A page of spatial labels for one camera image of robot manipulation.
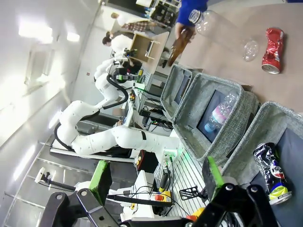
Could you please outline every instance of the screw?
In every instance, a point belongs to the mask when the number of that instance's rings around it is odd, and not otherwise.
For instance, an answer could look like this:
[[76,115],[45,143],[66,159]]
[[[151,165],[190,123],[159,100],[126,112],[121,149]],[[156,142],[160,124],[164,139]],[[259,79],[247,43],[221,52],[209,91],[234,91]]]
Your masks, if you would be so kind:
[[228,191],[231,191],[233,189],[233,186],[229,184],[225,187],[225,189]]
[[257,192],[257,191],[258,191],[257,187],[255,187],[255,186],[251,187],[250,190],[251,190],[252,192]]

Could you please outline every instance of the red soda can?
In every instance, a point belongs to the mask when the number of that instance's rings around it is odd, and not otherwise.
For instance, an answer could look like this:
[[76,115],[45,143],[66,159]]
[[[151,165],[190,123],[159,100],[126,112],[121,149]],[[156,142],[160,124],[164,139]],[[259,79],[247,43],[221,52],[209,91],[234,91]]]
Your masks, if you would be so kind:
[[281,71],[280,59],[283,51],[284,32],[276,27],[270,27],[266,30],[268,39],[267,49],[262,59],[262,69],[272,74],[278,74]]

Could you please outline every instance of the plaid shirt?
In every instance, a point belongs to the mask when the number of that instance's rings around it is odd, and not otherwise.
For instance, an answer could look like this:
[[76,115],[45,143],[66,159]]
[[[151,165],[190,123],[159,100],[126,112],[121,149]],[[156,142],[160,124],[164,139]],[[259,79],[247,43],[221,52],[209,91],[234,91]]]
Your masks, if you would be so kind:
[[149,21],[138,21],[134,23],[124,24],[122,28],[128,30],[128,31],[138,31],[138,32],[144,32],[149,28]]

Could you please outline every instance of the blue shirt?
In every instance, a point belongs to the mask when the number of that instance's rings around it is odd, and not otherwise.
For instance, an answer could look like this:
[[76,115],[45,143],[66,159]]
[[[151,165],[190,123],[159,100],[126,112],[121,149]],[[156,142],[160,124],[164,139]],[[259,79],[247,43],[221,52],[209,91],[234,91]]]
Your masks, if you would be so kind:
[[186,26],[192,26],[193,24],[188,20],[188,17],[194,9],[204,12],[207,10],[208,0],[182,0],[182,6],[179,10],[179,17],[177,22]]

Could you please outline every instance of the plastic bottle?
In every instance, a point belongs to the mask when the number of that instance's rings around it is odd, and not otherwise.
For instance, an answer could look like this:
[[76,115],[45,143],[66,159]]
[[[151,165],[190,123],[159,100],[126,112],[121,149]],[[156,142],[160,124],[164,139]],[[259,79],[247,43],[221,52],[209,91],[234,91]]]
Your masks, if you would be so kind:
[[232,108],[237,101],[238,95],[235,93],[230,93],[224,99],[224,102],[220,103],[210,115],[207,124],[204,129],[207,132],[212,132],[215,129],[221,128],[228,116],[231,114]]
[[201,12],[193,10],[189,21],[196,25],[197,33],[211,39],[221,46],[241,54],[245,61],[255,59],[258,43],[246,36],[235,24],[212,10]]
[[168,59],[168,65],[172,66],[177,57],[182,54],[186,45],[190,41],[191,36],[193,35],[193,31],[191,29],[185,28],[180,34],[180,37],[175,40],[174,44],[171,47],[171,53]]

